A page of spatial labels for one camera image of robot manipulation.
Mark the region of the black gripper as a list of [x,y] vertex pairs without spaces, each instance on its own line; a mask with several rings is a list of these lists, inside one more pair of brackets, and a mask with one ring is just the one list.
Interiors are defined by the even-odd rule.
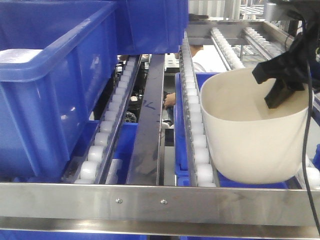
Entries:
[[304,91],[303,84],[308,81],[310,68],[314,88],[320,86],[320,23],[302,23],[289,50],[270,60],[260,62],[252,71],[256,82],[262,84],[276,79],[271,90],[264,98],[269,109],[278,108],[297,91]]

